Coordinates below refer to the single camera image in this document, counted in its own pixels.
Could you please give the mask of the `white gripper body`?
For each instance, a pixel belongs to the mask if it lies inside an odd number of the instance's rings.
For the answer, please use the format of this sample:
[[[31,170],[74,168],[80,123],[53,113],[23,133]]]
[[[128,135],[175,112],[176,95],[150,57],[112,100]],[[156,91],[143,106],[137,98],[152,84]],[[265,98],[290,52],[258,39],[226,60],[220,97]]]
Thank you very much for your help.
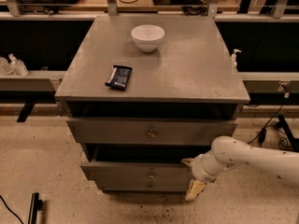
[[[216,176],[209,174],[203,166],[202,163],[203,154],[195,157],[192,160],[192,175],[199,181],[204,183],[213,182],[216,179]]]

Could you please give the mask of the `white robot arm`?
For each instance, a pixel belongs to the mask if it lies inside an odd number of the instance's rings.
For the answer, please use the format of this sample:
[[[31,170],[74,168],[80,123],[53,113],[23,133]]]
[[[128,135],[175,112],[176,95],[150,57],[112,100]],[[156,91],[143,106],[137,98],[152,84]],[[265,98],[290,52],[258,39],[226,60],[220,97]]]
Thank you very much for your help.
[[[182,162],[193,179],[179,224],[298,224],[296,152],[222,136]]]

